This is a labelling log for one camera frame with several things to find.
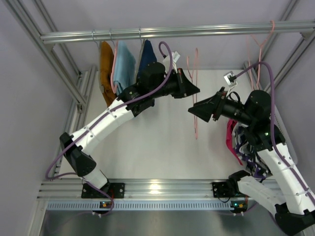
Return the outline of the pink trousers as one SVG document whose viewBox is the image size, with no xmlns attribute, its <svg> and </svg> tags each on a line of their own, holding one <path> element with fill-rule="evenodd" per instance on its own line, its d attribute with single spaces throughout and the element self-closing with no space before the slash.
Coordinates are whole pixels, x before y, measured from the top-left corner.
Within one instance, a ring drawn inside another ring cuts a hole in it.
<svg viewBox="0 0 315 236">
<path fill-rule="evenodd" d="M 226 126 L 226 138 L 225 138 L 225 143 L 227 148 L 229 149 L 229 151 L 233 154 L 233 156 L 237 159 L 238 163 L 243 166 L 243 163 L 241 161 L 241 159 L 238 157 L 237 153 L 235 152 L 235 149 L 233 148 L 232 145 L 232 132 L 233 129 L 235 127 L 235 125 L 237 124 L 237 121 L 233 120 L 233 119 L 229 119 L 227 122 L 227 126 Z"/>
</svg>

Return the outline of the purple camouflage trousers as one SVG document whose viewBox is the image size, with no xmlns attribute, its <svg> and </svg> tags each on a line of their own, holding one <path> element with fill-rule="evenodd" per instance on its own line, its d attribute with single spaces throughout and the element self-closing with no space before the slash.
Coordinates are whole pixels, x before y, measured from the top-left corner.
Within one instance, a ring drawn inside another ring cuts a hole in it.
<svg viewBox="0 0 315 236">
<path fill-rule="evenodd" d="M 245 125 L 237 123 L 232 132 L 232 145 L 245 165 L 248 171 L 254 178 L 259 179 L 260 182 L 266 178 L 271 177 L 272 173 L 266 164 L 262 161 L 258 153 L 245 139 Z"/>
</svg>

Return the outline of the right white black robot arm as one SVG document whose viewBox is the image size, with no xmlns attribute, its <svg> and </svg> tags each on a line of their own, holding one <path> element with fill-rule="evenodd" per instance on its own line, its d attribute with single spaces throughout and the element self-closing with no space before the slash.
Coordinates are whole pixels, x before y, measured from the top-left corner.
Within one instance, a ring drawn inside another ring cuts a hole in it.
<svg viewBox="0 0 315 236">
<path fill-rule="evenodd" d="M 307 186 L 286 141 L 274 122 L 274 105 L 270 94 L 262 90 L 252 91 L 246 102 L 229 99 L 221 88 L 214 96 L 195 103 L 188 112 L 205 122 L 218 120 L 221 116 L 237 122 L 240 131 L 235 132 L 239 146 L 249 151 L 247 156 L 258 157 L 274 177 L 283 198 L 262 184 L 247 171 L 231 174 L 223 187 L 222 197 L 253 198 L 274 217 L 279 228 L 293 236 L 315 223 L 315 195 Z"/>
</svg>

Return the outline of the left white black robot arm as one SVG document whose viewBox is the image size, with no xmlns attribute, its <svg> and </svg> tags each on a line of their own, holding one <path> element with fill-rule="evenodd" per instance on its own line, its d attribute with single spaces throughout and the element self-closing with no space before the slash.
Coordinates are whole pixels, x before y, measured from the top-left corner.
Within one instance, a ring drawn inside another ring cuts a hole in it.
<svg viewBox="0 0 315 236">
<path fill-rule="evenodd" d="M 62 155 L 79 178 L 95 190 L 107 192 L 110 182 L 91 157 L 98 144 L 120 125 L 152 107 L 155 99 L 168 95 L 181 99 L 199 92 L 181 68 L 166 72 L 162 63 L 150 63 L 138 74 L 135 84 L 124 89 L 102 114 L 80 130 L 60 136 Z"/>
</svg>

